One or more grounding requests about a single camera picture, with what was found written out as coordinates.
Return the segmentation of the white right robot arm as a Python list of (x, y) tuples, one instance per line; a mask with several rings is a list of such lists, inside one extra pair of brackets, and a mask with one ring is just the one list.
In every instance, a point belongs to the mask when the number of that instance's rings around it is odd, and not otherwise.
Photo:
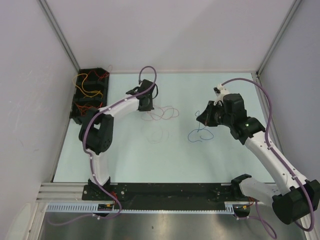
[(206, 127), (228, 127), (233, 138), (259, 159), (276, 184), (271, 187), (243, 174), (231, 181), (230, 194), (235, 200), (252, 197), (272, 207), (286, 225), (317, 210), (320, 183), (316, 179), (308, 180), (289, 163), (266, 136), (267, 131), (259, 120), (247, 116), (240, 94), (226, 94), (218, 102), (210, 100), (196, 120)]

